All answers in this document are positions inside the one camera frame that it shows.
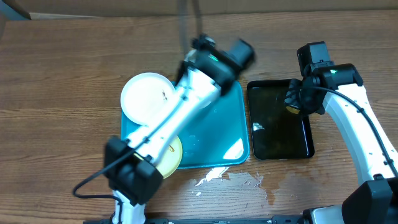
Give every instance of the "white plate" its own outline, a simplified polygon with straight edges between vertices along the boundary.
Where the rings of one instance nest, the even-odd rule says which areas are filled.
[[[175,92],[163,75],[146,72],[136,75],[123,87],[120,105],[123,113],[134,123],[148,124]]]

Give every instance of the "wood grain surface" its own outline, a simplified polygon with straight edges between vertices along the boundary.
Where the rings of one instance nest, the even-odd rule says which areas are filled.
[[[257,63],[239,79],[244,89],[253,80],[300,78],[296,50],[326,41],[335,63],[356,65],[376,116],[398,146],[398,11],[203,19],[220,48],[238,37],[255,48]],[[73,198],[72,188],[101,168],[104,143],[119,134],[123,85],[147,71],[175,78],[182,59],[177,24],[175,17],[7,22],[0,41],[2,223],[80,223],[112,214],[113,201]],[[189,24],[192,37],[193,18]],[[178,170],[147,204],[147,216],[269,217],[341,203],[358,186],[353,162],[327,114],[310,120],[312,159],[250,155],[198,187],[210,169]],[[110,190],[100,177],[82,192]]]

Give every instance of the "blue plastic tray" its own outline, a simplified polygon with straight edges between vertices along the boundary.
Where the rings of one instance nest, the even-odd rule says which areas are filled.
[[[122,112],[122,139],[138,127]],[[241,85],[234,82],[227,95],[203,108],[178,136],[183,151],[178,169],[243,163],[249,156],[249,138]]]

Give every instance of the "black tray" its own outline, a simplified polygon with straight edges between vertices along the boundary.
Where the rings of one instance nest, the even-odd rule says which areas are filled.
[[[248,84],[254,156],[263,159],[304,159],[314,155],[308,116],[293,114],[284,105],[290,80]]]

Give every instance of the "black cable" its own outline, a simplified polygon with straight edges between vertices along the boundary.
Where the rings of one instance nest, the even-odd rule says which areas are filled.
[[[187,12],[187,0],[178,0],[178,23],[179,25],[179,34],[180,34],[180,45],[182,48],[182,53],[184,56],[188,53],[189,50],[189,43],[187,38],[187,21],[186,16],[188,15]],[[199,37],[200,34],[203,32],[203,23],[201,18],[201,11],[199,7],[198,0],[192,0],[192,8],[195,14],[195,19],[197,23],[197,36]]]
[[[109,221],[112,223],[112,219],[114,217],[115,212],[112,213],[111,217],[109,218]]]
[[[357,103],[355,103],[355,102],[354,102],[352,99],[350,99],[348,96],[346,96],[346,95],[344,95],[344,94],[342,94],[342,93],[339,93],[339,92],[337,92],[337,91],[335,91],[335,90],[331,90],[331,89],[324,88],[324,87],[319,87],[319,86],[306,86],[306,87],[300,87],[300,88],[289,88],[288,91],[295,90],[296,92],[298,92],[299,94],[301,94],[301,90],[305,90],[305,89],[313,89],[313,90],[327,91],[327,92],[336,94],[336,95],[342,97],[342,98],[343,98],[344,100],[346,100],[348,103],[351,103],[351,104],[357,109],[357,112],[358,112],[358,113],[361,113],[361,114],[364,116],[365,120],[368,122],[369,126],[371,127],[371,129],[372,129],[372,131],[373,131],[373,133],[374,133],[374,136],[376,137],[377,142],[378,142],[379,145],[380,145],[381,151],[382,151],[384,157],[386,158],[386,162],[384,162],[385,165],[388,164],[389,167],[391,168],[392,173],[395,175],[395,177],[398,177],[398,171],[397,171],[397,169],[396,169],[395,166],[394,166],[394,161],[390,158],[390,155],[387,153],[387,149],[386,149],[386,147],[385,147],[385,145],[384,145],[384,143],[383,143],[383,141],[382,141],[382,139],[381,139],[381,137],[380,137],[379,132],[377,131],[377,129],[376,129],[376,127],[375,127],[373,121],[371,120],[371,118],[368,116],[368,114],[366,114],[364,108],[360,107]]]
[[[189,44],[187,39],[187,21],[185,17],[187,16],[187,0],[178,0],[178,31],[180,33],[180,45],[182,48],[182,53],[184,56],[188,53]]]
[[[72,194],[73,196],[77,197],[77,198],[82,198],[82,199],[90,199],[90,198],[110,198],[110,199],[114,199],[116,201],[118,201],[118,205],[120,207],[119,209],[119,224],[122,224],[121,221],[121,217],[122,217],[122,200],[119,197],[113,196],[113,195],[81,195],[77,193],[77,190],[84,186],[85,184],[87,184],[88,182],[92,181],[93,179],[97,178],[98,176],[106,173],[108,170],[112,169],[114,166],[116,166],[117,164],[119,164],[120,162],[126,160],[128,157],[132,156],[136,149],[139,149],[143,144],[145,144],[147,142],[147,140],[154,135],[173,115],[174,113],[180,108],[183,99],[186,98],[186,95],[188,93],[189,90],[189,85],[190,85],[190,81],[188,82],[188,86],[186,87],[185,91],[183,92],[183,94],[180,96],[181,99],[178,101],[176,107],[170,112],[170,114],[151,132],[149,133],[148,136],[146,136],[134,149],[131,149],[131,151],[127,152],[125,155],[121,156],[119,159],[116,159],[114,162],[110,163],[109,165],[107,165],[106,167],[104,167],[104,169],[101,169],[100,171],[94,173],[93,175],[87,177],[86,179],[82,180],[79,184],[77,184],[73,190],[72,190]]]
[[[198,0],[192,0],[193,12],[195,13],[196,21],[197,21],[197,36],[203,32],[202,20],[201,20],[201,12],[199,7]]]

